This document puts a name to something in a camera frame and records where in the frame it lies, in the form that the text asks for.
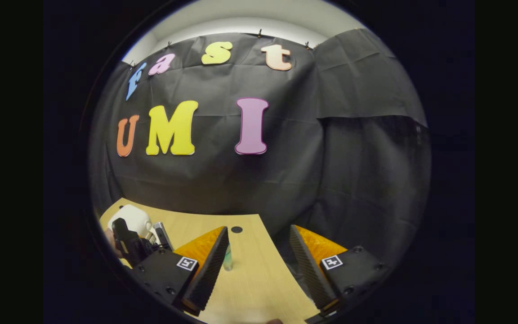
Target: table surface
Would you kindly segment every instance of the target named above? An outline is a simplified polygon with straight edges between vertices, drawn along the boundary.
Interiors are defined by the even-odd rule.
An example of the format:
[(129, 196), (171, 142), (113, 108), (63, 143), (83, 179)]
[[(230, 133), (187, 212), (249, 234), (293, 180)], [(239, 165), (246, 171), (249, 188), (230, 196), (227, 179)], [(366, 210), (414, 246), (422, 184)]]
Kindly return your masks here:
[[(289, 272), (259, 215), (178, 213), (122, 198), (101, 216), (103, 230), (119, 206), (127, 204), (147, 212), (153, 224), (161, 221), (174, 248), (219, 226), (229, 228), (233, 269), (225, 271), (221, 267), (198, 320), (209, 324), (265, 324), (279, 318), (284, 324), (304, 324), (304, 320), (319, 312)], [(240, 226), (243, 231), (236, 234), (231, 231), (233, 226)]]

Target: wrinkled fabric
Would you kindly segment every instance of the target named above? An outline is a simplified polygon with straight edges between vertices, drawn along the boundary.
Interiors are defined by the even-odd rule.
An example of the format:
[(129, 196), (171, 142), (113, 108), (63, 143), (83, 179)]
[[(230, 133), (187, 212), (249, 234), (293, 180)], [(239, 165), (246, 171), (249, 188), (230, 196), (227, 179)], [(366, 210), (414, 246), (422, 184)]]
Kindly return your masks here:
[[(223, 64), (203, 65), (205, 48), (233, 44)], [(261, 48), (290, 50), (287, 71), (265, 63)], [(163, 55), (170, 68), (149, 76)], [(128, 81), (147, 63), (135, 92)], [(240, 155), (239, 98), (269, 103), (261, 155)], [(195, 153), (148, 156), (150, 109), (195, 100)], [(117, 123), (139, 115), (129, 156), (116, 151)], [(127, 142), (128, 128), (124, 143)], [(259, 214), (282, 258), (304, 288), (289, 245), (296, 224), (351, 248), (363, 245), (396, 265), (425, 207), (430, 141), (423, 107), (397, 58), (367, 29), (346, 31), (315, 49), (241, 33), (200, 36), (121, 63), (96, 108), (89, 150), (95, 214), (119, 198), (199, 214)]]

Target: human hand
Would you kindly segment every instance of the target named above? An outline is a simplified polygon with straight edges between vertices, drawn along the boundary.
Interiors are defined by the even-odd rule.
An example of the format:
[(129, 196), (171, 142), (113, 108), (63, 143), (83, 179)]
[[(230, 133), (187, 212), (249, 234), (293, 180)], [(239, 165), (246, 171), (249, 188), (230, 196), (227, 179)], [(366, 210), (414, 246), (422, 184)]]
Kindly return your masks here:
[(107, 242), (109, 242), (109, 245), (113, 249), (113, 252), (117, 256), (117, 258), (123, 259), (123, 254), (121, 254), (121, 251), (117, 249), (117, 245), (115, 245), (115, 236), (113, 234), (113, 230), (106, 229), (105, 230), (105, 236), (107, 237)]

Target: screw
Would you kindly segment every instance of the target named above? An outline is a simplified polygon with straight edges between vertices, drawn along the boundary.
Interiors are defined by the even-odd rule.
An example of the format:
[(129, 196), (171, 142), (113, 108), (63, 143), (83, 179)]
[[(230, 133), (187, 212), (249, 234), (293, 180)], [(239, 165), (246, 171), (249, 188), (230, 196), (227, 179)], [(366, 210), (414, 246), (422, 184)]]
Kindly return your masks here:
[(343, 294), (349, 295), (350, 293), (353, 293), (353, 286), (347, 287), (347, 289), (343, 290)]

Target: white wall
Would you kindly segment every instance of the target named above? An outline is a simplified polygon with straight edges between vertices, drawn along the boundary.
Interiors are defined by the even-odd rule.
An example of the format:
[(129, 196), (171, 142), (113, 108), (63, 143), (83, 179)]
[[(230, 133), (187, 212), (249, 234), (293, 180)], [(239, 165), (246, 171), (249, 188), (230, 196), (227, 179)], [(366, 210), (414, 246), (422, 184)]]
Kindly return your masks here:
[(365, 27), (322, 0), (199, 0), (170, 16), (140, 39), (123, 58), (138, 62), (167, 46), (214, 33), (257, 33), (310, 47), (344, 31)]

